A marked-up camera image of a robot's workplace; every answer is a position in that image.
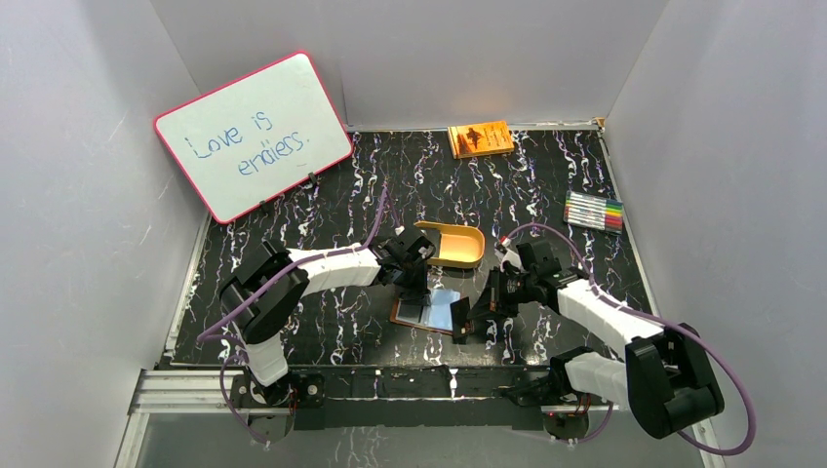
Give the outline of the gold oval tin tray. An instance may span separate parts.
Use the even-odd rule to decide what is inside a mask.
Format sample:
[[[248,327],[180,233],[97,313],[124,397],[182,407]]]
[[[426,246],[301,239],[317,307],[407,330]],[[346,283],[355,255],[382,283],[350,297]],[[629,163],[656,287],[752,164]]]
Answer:
[[[477,227],[426,220],[419,220],[414,225],[438,234],[438,240],[433,241],[436,251],[427,260],[429,266],[474,269],[481,264],[486,242]]]

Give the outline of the brown leather card holder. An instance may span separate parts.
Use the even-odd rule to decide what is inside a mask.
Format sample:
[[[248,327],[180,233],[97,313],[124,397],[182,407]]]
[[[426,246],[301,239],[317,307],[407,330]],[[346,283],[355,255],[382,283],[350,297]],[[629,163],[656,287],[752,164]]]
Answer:
[[[458,291],[436,289],[430,292],[425,305],[397,300],[389,320],[396,325],[453,335],[462,330],[454,324],[454,311],[459,312],[467,304],[467,297],[461,297]]]

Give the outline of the dark credit card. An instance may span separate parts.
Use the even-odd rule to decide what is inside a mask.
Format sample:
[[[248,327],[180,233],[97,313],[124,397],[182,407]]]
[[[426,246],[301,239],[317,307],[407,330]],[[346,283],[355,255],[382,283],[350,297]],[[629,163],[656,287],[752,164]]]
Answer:
[[[468,336],[474,331],[469,318],[471,305],[468,297],[463,297],[450,306],[452,320],[452,340],[454,344],[465,344]]]

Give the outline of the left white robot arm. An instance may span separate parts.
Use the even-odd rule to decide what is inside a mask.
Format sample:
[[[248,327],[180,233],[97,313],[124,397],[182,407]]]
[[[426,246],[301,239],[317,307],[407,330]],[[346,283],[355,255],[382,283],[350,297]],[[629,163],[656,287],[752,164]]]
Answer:
[[[281,332],[301,299],[337,288],[392,285],[402,300],[425,305],[428,261],[436,251],[417,227],[337,249],[304,251],[263,243],[219,293],[223,311],[238,312],[230,322],[240,334],[256,396],[269,406],[290,397]]]

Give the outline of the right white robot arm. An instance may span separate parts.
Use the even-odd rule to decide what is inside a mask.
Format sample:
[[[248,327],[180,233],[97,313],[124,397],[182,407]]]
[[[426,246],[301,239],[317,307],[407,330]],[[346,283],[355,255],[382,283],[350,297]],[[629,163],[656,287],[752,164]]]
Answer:
[[[455,310],[457,337],[486,321],[513,318],[522,304],[537,303],[588,329],[616,353],[588,346],[554,356],[538,387],[563,404],[596,395],[631,410],[641,428],[663,439],[721,413],[725,400],[709,358],[689,339],[692,328],[668,328],[622,312],[595,292],[589,276],[565,268],[544,241],[511,246],[498,241],[499,260],[477,302]]]

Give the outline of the colour marker pen set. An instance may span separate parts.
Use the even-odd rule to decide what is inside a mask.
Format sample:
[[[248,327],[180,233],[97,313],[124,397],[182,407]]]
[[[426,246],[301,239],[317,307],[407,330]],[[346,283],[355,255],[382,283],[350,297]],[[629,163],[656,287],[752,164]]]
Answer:
[[[573,226],[621,234],[624,205],[614,199],[568,191],[564,222]]]

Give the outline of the orange book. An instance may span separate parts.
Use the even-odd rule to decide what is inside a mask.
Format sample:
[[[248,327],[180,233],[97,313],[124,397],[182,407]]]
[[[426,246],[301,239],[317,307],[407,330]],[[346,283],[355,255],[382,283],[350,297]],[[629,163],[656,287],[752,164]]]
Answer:
[[[455,159],[505,154],[515,148],[505,121],[450,126],[447,130]]]

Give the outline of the pink framed whiteboard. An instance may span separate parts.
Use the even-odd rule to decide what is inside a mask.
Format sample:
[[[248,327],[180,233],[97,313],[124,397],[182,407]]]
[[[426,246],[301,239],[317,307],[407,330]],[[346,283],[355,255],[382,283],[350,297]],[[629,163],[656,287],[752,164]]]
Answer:
[[[252,212],[354,151],[304,52],[162,113],[153,127],[220,224]]]

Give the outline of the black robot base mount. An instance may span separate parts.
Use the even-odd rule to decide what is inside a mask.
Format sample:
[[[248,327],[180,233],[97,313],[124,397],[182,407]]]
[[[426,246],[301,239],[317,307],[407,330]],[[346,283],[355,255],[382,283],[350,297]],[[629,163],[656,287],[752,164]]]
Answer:
[[[270,385],[243,370],[222,390],[249,429],[272,441],[292,430],[491,426],[575,444],[605,426],[609,408],[564,389],[546,366],[296,367]]]

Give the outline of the aluminium rail frame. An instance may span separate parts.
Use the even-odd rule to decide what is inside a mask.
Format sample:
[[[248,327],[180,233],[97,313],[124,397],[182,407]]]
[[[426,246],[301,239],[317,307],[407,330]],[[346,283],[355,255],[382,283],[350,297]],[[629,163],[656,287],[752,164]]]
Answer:
[[[241,370],[146,370],[138,379],[116,466],[135,467],[153,414],[231,414],[223,387]]]

